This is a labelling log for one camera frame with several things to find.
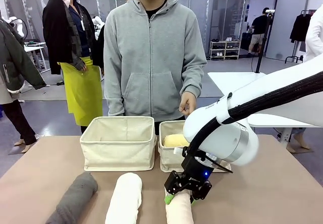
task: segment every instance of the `glass wall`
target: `glass wall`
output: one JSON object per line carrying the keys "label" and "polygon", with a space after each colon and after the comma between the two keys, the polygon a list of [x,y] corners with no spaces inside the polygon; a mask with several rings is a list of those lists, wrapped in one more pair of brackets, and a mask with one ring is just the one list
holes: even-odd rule
{"label": "glass wall", "polygon": [[[126,3],[126,0],[79,0],[91,17],[100,16],[106,20],[109,12]],[[43,41],[42,10],[48,0],[7,0],[10,16],[16,16],[28,21],[28,30],[35,38]],[[224,40],[228,36],[238,38],[241,33],[241,18],[245,0],[180,0],[181,4],[189,7],[199,23],[205,52],[208,52],[212,39]]]}

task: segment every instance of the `black pants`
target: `black pants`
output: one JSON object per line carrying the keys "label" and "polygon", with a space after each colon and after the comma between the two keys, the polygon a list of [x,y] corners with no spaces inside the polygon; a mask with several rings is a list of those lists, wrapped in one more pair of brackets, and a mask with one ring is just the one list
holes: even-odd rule
{"label": "black pants", "polygon": [[[179,119],[176,119],[174,121],[184,121],[185,120],[185,116],[182,116]],[[159,136],[159,125],[161,124],[161,122],[155,122],[155,134],[156,136]]]}
{"label": "black pants", "polygon": [[16,130],[19,132],[20,139],[24,139],[26,145],[35,143],[35,132],[26,120],[19,101],[15,100],[14,102],[9,104],[3,104],[2,107],[8,119],[12,122]]}
{"label": "black pants", "polygon": [[81,132],[82,132],[82,134],[85,132],[86,128],[87,128],[87,127],[81,127]]}

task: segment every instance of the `hoodie zipper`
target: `hoodie zipper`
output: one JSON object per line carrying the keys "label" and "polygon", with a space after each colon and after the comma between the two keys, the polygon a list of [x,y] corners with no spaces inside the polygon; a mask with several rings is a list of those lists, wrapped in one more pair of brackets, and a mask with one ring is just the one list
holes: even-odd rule
{"label": "hoodie zipper", "polygon": [[148,18],[148,24],[149,24],[149,59],[150,59],[150,67],[149,67],[149,91],[150,91],[150,116],[152,116],[152,92],[151,92],[151,88],[152,88],[152,77],[151,77],[151,21],[152,18]]}
{"label": "hoodie zipper", "polygon": [[7,66],[5,64],[4,64],[4,70],[5,70],[6,80],[8,83],[10,83],[8,72],[7,72]]}

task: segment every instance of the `gray rolled towel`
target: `gray rolled towel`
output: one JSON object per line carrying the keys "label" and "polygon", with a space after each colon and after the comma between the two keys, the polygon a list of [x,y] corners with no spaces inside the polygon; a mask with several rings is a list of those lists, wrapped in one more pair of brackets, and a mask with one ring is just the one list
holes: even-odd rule
{"label": "gray rolled towel", "polygon": [[46,224],[76,224],[97,188],[97,182],[90,173],[79,175],[65,192]]}

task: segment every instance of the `black jacket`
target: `black jacket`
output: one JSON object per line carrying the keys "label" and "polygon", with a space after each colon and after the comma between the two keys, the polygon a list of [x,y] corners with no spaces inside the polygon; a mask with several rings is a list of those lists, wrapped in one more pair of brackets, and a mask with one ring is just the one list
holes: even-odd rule
{"label": "black jacket", "polygon": [[103,49],[104,49],[104,28],[105,25],[101,28],[99,37],[96,42],[95,51],[93,52],[93,65],[104,68],[103,63]]}
{"label": "black jacket", "polygon": [[46,86],[23,45],[21,36],[0,19],[0,73],[11,93],[20,92],[25,80],[35,89]]}
{"label": "black jacket", "polygon": [[[49,0],[43,11],[43,33],[48,48],[49,64],[52,74],[61,73],[61,67],[57,62],[73,63],[71,29],[64,6],[63,0]],[[77,3],[77,6],[85,12],[85,16],[90,23],[91,33],[94,36],[94,24],[90,14],[84,6],[79,3]],[[94,47],[95,44],[90,48],[91,51],[94,50]]]}
{"label": "black jacket", "polygon": [[306,34],[309,27],[309,22],[311,20],[311,15],[306,14],[299,15],[296,17],[294,27],[291,33],[290,39],[292,39],[292,43],[295,41],[305,41],[306,40]]}

